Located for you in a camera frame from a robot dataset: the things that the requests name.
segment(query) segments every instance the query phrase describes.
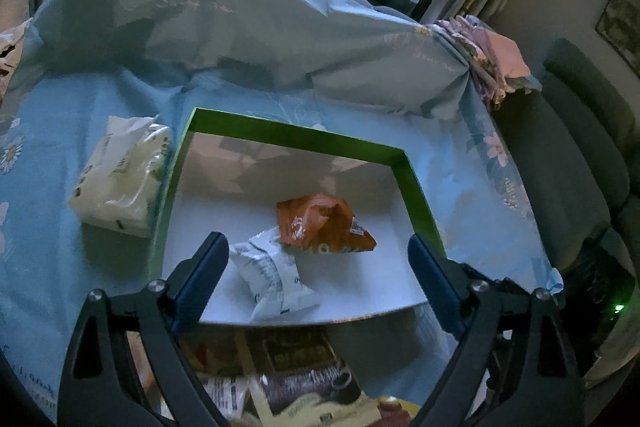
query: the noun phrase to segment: food wrapper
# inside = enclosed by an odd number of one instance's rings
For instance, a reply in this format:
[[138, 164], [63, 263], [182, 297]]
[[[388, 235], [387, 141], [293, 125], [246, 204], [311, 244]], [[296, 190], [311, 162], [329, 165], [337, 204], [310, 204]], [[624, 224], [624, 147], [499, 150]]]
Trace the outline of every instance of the food wrapper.
[[280, 241], [319, 253], [373, 250], [376, 241], [342, 198], [314, 194], [277, 204]]
[[366, 427], [382, 418], [321, 328], [251, 329], [237, 339], [264, 427]]
[[419, 410], [420, 407], [416, 404], [393, 396], [379, 398], [378, 411], [382, 418], [369, 427], [409, 427]]
[[250, 320], [263, 321], [320, 303], [316, 292], [300, 282], [294, 256], [278, 238], [278, 227], [229, 247], [229, 259], [238, 267], [254, 295]]
[[145, 347], [142, 345], [140, 333], [137, 331], [127, 331], [127, 341], [129, 342], [129, 350], [136, 366], [136, 372], [140, 379], [140, 384], [145, 393], [148, 393], [151, 386], [156, 382], [154, 372], [151, 370], [151, 364], [146, 357]]
[[[248, 390], [248, 382], [245, 377], [212, 377], [205, 373], [196, 373], [196, 375], [222, 416], [227, 420], [242, 418]], [[169, 420], [174, 419], [164, 398], [160, 402], [160, 414]]]

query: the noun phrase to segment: blue bed sheet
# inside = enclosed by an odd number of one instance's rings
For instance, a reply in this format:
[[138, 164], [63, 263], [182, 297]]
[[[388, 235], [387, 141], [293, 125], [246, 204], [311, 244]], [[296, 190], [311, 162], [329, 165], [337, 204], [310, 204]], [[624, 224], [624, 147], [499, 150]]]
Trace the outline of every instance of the blue bed sheet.
[[[0, 108], [0, 141], [20, 143], [0, 174], [0, 346], [52, 418], [86, 293], [140, 289], [149, 249], [66, 199], [109, 115], [159, 114], [180, 136], [193, 107], [403, 148], [451, 259], [561, 284], [466, 62], [423, 26], [365, 0], [46, 0]], [[365, 391], [417, 403], [452, 347], [428, 304], [330, 333]]]

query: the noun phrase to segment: snack package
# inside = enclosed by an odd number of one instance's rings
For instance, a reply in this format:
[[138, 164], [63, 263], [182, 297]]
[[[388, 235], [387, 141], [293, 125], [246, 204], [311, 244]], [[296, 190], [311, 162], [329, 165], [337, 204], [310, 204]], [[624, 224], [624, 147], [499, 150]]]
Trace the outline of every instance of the snack package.
[[[227, 420], [239, 420], [242, 418], [244, 401], [248, 390], [246, 378], [212, 377], [205, 373], [196, 373], [196, 375], [212, 402], [220, 409], [222, 416]], [[174, 419], [164, 398], [160, 402], [160, 414], [169, 420]]]
[[198, 327], [180, 338], [180, 349], [194, 370], [214, 377], [241, 377], [232, 328]]
[[420, 407], [393, 396], [378, 399], [378, 411], [382, 418], [369, 427], [409, 427]]
[[373, 250], [376, 241], [342, 198], [314, 194], [276, 206], [280, 241], [319, 253]]
[[138, 378], [140, 378], [140, 384], [145, 393], [148, 393], [151, 386], [155, 383], [156, 377], [151, 370], [151, 364], [146, 357], [145, 347], [142, 345], [142, 339], [140, 333], [137, 331], [127, 331], [127, 341], [129, 342], [129, 349], [131, 356], [133, 357], [133, 364], [136, 366], [136, 372]]
[[382, 418], [321, 328], [254, 328], [237, 340], [264, 427], [366, 427]]
[[278, 227], [229, 247], [229, 258], [247, 281], [255, 299], [251, 321], [263, 321], [320, 303], [302, 282], [296, 260], [284, 251]]

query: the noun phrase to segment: white flower print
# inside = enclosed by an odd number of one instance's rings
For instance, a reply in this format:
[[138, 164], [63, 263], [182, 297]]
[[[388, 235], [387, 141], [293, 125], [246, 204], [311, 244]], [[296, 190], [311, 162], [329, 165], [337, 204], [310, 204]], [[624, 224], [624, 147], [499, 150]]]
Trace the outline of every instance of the white flower print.
[[494, 132], [493, 136], [485, 136], [484, 143], [489, 144], [489, 150], [486, 152], [486, 155], [489, 158], [498, 158], [498, 163], [500, 167], [507, 166], [507, 151], [504, 149], [504, 145], [500, 141], [500, 137], [498, 134]]
[[2, 174], [7, 174], [12, 169], [18, 156], [22, 153], [22, 144], [24, 144], [24, 138], [18, 136], [2, 147], [0, 150], [0, 172]]

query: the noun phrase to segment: open cardboard box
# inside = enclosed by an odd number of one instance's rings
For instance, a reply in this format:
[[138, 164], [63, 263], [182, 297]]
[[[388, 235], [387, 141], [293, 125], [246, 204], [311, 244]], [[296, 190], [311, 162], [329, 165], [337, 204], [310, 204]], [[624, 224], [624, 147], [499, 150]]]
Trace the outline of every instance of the open cardboard box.
[[[162, 197], [150, 277], [166, 278], [213, 230], [229, 244], [277, 225], [276, 203], [325, 192], [344, 198], [373, 251], [300, 253], [300, 280], [320, 305], [262, 325], [351, 321], [425, 302], [407, 260], [414, 232], [441, 245], [402, 150], [321, 130], [196, 108]], [[201, 322], [249, 325], [248, 284], [229, 263]]]

